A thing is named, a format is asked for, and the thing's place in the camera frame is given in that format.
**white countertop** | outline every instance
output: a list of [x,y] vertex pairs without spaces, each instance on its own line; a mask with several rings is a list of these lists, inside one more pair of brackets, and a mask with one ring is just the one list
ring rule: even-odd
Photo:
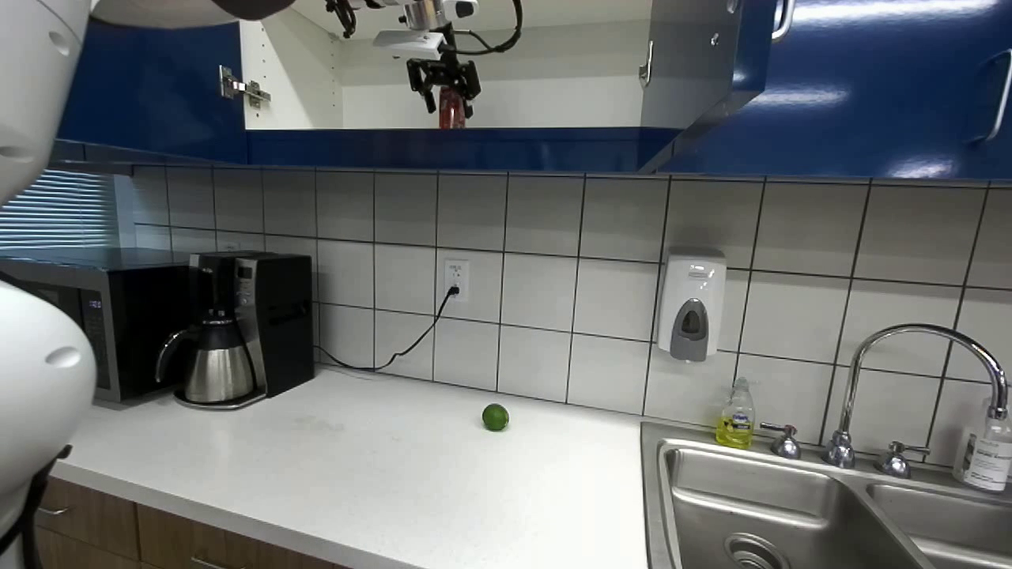
[[[503,402],[508,430],[480,408]],[[93,408],[55,470],[343,565],[642,569],[634,419],[321,371],[248,413]]]

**tile backsplash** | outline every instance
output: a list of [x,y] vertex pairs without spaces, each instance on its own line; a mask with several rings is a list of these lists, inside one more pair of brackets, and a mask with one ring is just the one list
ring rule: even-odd
[[[733,377],[765,424],[832,433],[853,347],[890,324],[954,325],[1012,365],[1012,190],[821,180],[135,170],[129,247],[317,260],[318,345],[369,368],[411,345],[468,262],[468,300],[391,374],[709,427]],[[651,347],[671,250],[726,260],[721,356]],[[991,395],[930,336],[866,358],[853,444],[930,447]]]

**lime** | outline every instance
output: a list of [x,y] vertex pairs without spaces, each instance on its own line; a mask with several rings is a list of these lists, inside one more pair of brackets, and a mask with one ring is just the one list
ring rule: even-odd
[[480,413],[480,424],[484,424],[486,430],[499,433],[499,430],[507,430],[507,424],[508,424],[508,413],[507,413],[503,404],[486,404],[486,408]]

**stainless steel sink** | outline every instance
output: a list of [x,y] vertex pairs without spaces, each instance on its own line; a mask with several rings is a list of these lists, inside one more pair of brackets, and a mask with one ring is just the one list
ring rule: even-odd
[[1012,502],[922,484],[869,484],[883,515],[940,569],[1012,565]]
[[922,569],[873,502],[875,476],[642,427],[651,569]]

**window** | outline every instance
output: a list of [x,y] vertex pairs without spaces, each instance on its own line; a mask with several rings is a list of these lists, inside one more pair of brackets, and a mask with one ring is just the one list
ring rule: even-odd
[[113,247],[118,205],[106,175],[44,170],[0,210],[0,250]]

